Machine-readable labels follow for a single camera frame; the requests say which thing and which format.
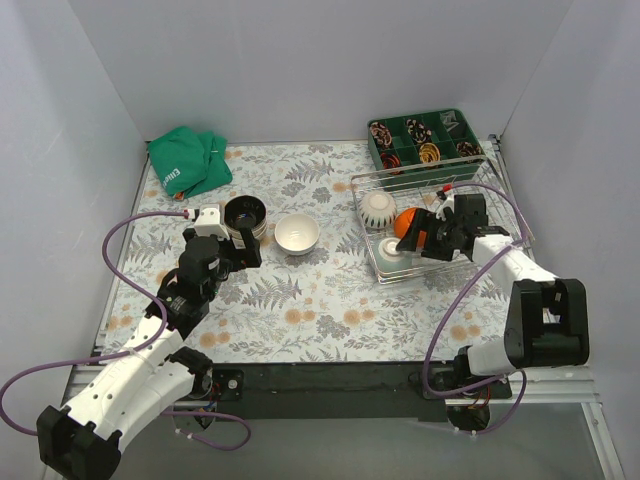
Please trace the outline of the orange bowl black inside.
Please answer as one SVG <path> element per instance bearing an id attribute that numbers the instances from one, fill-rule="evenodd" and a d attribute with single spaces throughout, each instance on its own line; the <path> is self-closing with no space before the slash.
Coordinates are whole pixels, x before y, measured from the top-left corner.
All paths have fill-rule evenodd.
<path id="1" fill-rule="evenodd" d="M 394 221 L 394 233 L 398 239 L 402 239 L 406 235 L 416 211 L 417 211 L 417 208 L 412 207 L 404 210 L 402 213 L 400 213 L 396 217 Z M 427 239 L 427 233 L 422 231 L 419 234 L 417 246 L 422 248 L 426 242 L 426 239 Z"/>

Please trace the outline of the beige floral bowl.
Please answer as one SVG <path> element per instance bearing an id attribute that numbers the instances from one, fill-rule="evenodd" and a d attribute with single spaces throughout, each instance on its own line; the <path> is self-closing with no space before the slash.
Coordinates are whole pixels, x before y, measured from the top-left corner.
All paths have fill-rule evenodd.
<path id="1" fill-rule="evenodd" d="M 264 235 L 265 235 L 265 233 L 267 231 L 267 227 L 268 227 L 268 224 L 267 224 L 266 220 L 263 220 L 259 225 L 253 227 L 251 229 L 253 237 L 256 240 L 260 241 L 264 237 Z M 245 245 L 244 245 L 244 241 L 243 241 L 243 238 L 242 238 L 242 235 L 241 235 L 240 231 L 235 229 L 235 228 L 233 228 L 231 225 L 227 225 L 226 228 L 227 228 L 227 231 L 228 231 L 228 233 L 230 235 L 230 238 L 232 239 L 235 247 L 236 248 L 244 248 Z"/>

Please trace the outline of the white bowl blue leaf pattern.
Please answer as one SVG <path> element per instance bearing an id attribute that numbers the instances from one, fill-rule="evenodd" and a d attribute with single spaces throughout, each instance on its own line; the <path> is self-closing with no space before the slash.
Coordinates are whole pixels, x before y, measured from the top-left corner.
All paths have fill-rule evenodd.
<path id="1" fill-rule="evenodd" d="M 360 217 L 367 228 L 385 229 L 393 224 L 397 216 L 394 198 L 385 191 L 370 191 L 358 202 Z"/>

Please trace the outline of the pale green ribbed bowl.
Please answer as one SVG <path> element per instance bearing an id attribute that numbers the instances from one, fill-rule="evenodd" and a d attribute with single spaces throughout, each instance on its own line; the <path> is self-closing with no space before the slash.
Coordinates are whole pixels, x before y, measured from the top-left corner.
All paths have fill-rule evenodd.
<path id="1" fill-rule="evenodd" d="M 397 250 L 399 242 L 397 237 L 386 237 L 377 243 L 374 258 L 381 273 L 393 274 L 412 266 L 412 257 L 406 252 Z"/>

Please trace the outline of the grey white gradient bowl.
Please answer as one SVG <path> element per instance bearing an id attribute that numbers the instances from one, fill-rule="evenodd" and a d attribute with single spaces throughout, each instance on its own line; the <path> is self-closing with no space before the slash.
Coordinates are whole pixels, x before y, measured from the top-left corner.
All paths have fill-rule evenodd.
<path id="1" fill-rule="evenodd" d="M 303 213 L 283 217 L 274 230 L 277 245 L 288 255 L 294 256 L 311 252 L 319 240 L 319 235 L 317 221 Z"/>

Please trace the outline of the black glossy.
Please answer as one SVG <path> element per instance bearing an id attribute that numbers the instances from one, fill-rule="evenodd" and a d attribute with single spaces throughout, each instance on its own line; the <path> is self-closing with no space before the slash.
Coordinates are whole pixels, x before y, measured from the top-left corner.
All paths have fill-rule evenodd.
<path id="1" fill-rule="evenodd" d="M 229 201 L 224 207 L 224 222 L 228 228 L 256 229 L 266 219 L 265 204 L 257 197 L 243 195 Z"/>

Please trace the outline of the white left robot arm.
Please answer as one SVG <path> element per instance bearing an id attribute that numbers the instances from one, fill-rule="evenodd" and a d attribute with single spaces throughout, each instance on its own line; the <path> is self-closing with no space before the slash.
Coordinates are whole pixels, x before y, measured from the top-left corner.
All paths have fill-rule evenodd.
<path id="1" fill-rule="evenodd" d="M 189 228 L 177 268 L 162 280 L 156 298 L 120 358 L 63 407 L 47 407 L 36 431 L 41 460 L 66 479 L 108 479 L 133 438 L 175 401 L 216 401 L 223 385 L 214 364 L 185 346 L 208 314 L 232 272 L 261 264 L 258 240 L 242 229 L 242 245 Z"/>

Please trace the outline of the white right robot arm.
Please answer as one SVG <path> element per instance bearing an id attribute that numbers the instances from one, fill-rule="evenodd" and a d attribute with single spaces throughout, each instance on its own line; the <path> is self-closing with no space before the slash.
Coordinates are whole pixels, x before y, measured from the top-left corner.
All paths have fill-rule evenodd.
<path id="1" fill-rule="evenodd" d="M 419 251 L 446 262 L 461 254 L 479 267 L 472 279 L 489 275 L 508 295 L 509 307 L 500 338 L 456 355 L 451 387 L 436 389 L 430 372 L 435 347 L 428 346 L 420 374 L 424 393 L 471 398 L 498 378 L 526 368 L 585 364 L 590 343 L 584 284 L 545 270 L 506 229 L 490 224 L 484 195 L 441 190 L 438 198 L 436 210 L 416 210 L 397 251 Z"/>

